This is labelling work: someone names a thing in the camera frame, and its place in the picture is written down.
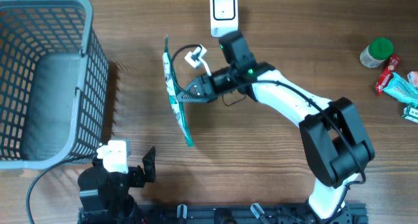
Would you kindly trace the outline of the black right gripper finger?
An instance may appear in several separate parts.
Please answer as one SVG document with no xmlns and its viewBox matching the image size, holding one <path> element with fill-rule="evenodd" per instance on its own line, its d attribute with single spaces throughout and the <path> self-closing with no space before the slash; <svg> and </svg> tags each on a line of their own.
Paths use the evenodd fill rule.
<svg viewBox="0 0 418 224">
<path fill-rule="evenodd" d="M 181 103 L 210 103 L 215 101 L 216 98 L 185 98 L 185 96 L 183 96 L 176 97 L 176 99 Z"/>
<path fill-rule="evenodd" d="M 178 93 L 176 94 L 177 97 L 185 95 L 186 97 L 199 97 L 199 79 L 194 78 L 186 87 L 182 87 L 177 82 L 177 89 Z"/>
</svg>

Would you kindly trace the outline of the green 3M gloves pack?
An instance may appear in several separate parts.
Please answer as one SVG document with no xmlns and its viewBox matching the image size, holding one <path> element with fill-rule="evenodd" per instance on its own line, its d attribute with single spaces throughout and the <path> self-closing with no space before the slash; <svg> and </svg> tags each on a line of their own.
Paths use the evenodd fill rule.
<svg viewBox="0 0 418 224">
<path fill-rule="evenodd" d="M 164 46 L 164 52 L 162 55 L 162 60 L 163 60 L 165 84 L 166 84 L 166 89 L 167 89 L 167 93 L 169 96 L 170 106 L 172 108 L 174 117 L 176 118 L 176 121 L 184 134 L 184 139 L 187 145 L 189 147 L 193 147 L 194 146 L 193 139 L 191 138 L 189 127 L 185 120 L 184 104 L 179 102 L 176 98 L 180 90 L 178 89 L 178 87 L 176 87 L 176 84 L 177 84 L 176 75 L 174 73 L 173 74 L 171 73 L 172 60 L 171 60 L 171 56 L 169 52 L 169 36 L 165 37 L 165 46 Z"/>
</svg>

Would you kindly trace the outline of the green lid jar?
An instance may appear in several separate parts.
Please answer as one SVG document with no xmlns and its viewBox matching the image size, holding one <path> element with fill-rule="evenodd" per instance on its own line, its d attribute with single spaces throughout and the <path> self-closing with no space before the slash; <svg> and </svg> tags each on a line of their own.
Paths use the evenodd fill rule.
<svg viewBox="0 0 418 224">
<path fill-rule="evenodd" d="M 376 68 L 394 53 L 394 46 L 384 37 L 373 40 L 360 54 L 360 62 L 368 68 Z"/>
</svg>

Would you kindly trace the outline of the red sachet stick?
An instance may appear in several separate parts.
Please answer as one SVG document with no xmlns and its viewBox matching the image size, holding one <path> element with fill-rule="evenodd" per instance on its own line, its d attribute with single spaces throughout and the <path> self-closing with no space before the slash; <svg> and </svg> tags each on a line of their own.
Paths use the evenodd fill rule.
<svg viewBox="0 0 418 224">
<path fill-rule="evenodd" d="M 383 89 L 388 85 L 389 81 L 393 77 L 393 73 L 397 70 L 401 59 L 393 54 L 389 58 L 389 62 L 386 67 L 383 69 L 383 72 L 380 74 L 378 81 L 376 83 L 376 93 L 380 96 L 383 93 Z"/>
</svg>

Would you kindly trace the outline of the mint green wipes pack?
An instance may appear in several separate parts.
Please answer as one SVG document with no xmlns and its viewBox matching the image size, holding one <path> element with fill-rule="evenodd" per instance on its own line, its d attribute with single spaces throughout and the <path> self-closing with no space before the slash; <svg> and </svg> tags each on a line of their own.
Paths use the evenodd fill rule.
<svg viewBox="0 0 418 224">
<path fill-rule="evenodd" d="M 417 90 L 397 73 L 393 73 L 393 77 L 383 91 L 399 102 L 417 108 Z"/>
</svg>

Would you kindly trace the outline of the green medicine box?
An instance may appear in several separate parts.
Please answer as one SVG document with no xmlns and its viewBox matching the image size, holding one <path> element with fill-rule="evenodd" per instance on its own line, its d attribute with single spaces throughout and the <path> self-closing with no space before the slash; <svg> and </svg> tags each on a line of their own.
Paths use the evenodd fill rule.
<svg viewBox="0 0 418 224">
<path fill-rule="evenodd" d="M 418 123 L 418 109 L 412 105 L 408 105 L 403 110 L 402 118 Z"/>
</svg>

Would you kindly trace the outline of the small red white box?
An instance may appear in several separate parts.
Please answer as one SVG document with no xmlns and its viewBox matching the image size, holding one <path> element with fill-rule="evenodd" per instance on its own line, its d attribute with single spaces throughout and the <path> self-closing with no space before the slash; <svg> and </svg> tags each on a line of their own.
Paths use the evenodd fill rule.
<svg viewBox="0 0 418 224">
<path fill-rule="evenodd" d="M 417 71 L 411 71 L 407 74 L 408 82 L 411 86 L 413 86 L 415 89 L 418 89 L 418 72 Z"/>
</svg>

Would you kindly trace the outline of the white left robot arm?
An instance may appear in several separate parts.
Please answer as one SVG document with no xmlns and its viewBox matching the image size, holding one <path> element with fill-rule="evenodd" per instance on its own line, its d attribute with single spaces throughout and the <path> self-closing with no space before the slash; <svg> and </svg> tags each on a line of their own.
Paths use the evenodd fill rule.
<svg viewBox="0 0 418 224">
<path fill-rule="evenodd" d="M 82 203 L 78 224 L 147 224 L 146 214 L 129 194 L 129 189 L 142 188 L 155 181 L 154 147 L 142 162 L 142 166 L 129 167 L 128 173 L 120 173 L 107 171 L 101 159 L 94 159 L 93 166 L 78 177 Z"/>
</svg>

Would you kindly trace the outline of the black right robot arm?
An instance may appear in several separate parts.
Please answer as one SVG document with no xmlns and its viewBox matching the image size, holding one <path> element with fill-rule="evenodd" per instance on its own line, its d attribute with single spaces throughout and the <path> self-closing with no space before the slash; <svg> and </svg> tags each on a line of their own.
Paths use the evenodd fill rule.
<svg viewBox="0 0 418 224">
<path fill-rule="evenodd" d="M 219 38 L 228 67 L 196 77 L 186 88 L 174 83 L 175 103 L 209 103 L 233 91 L 265 104 L 300 131 L 315 185 L 308 198 L 312 223 L 332 223 L 346 206 L 352 185 L 366 181 L 375 157 L 357 107 L 342 97 L 318 97 L 290 82 L 274 66 L 256 61 L 241 31 Z"/>
</svg>

